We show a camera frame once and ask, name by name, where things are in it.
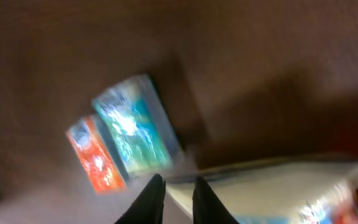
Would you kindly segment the orange tissue pack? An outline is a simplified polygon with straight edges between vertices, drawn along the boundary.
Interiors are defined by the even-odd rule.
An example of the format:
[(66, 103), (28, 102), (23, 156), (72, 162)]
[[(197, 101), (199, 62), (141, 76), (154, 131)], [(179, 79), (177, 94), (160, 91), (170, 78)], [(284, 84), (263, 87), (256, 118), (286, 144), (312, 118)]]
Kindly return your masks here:
[(99, 126), (95, 114), (85, 116), (66, 131), (66, 136), (97, 193), (124, 190), (126, 176), (120, 173)]

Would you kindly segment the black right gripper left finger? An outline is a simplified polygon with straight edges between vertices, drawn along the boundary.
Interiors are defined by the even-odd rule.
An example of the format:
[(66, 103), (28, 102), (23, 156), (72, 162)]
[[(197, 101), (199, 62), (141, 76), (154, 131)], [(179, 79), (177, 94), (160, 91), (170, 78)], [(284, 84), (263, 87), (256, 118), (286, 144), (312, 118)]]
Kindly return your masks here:
[(115, 224), (162, 224), (166, 182), (155, 174)]

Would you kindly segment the cream snack bag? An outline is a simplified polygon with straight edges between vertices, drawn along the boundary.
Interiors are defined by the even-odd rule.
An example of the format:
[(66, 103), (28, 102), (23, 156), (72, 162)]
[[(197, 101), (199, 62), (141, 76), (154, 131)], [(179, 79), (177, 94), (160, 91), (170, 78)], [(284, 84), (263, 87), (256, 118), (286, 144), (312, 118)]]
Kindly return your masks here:
[(271, 159), (167, 178), (189, 217), (197, 176), (239, 223), (358, 223), (358, 160)]

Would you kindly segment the green tissue pack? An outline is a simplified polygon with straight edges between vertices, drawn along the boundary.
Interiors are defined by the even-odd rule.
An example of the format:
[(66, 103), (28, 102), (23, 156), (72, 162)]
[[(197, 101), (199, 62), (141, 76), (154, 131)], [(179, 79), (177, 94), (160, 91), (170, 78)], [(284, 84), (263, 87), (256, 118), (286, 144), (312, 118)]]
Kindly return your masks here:
[(131, 177), (172, 169), (182, 147), (147, 74), (104, 90), (92, 100)]

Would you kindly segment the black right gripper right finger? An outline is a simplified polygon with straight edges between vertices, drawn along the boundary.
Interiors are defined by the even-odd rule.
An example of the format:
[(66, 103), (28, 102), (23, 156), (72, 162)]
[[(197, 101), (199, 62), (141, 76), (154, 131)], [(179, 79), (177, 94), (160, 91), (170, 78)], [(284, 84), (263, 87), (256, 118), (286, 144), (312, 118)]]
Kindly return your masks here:
[(204, 178), (198, 176), (193, 191), (194, 224), (238, 224)]

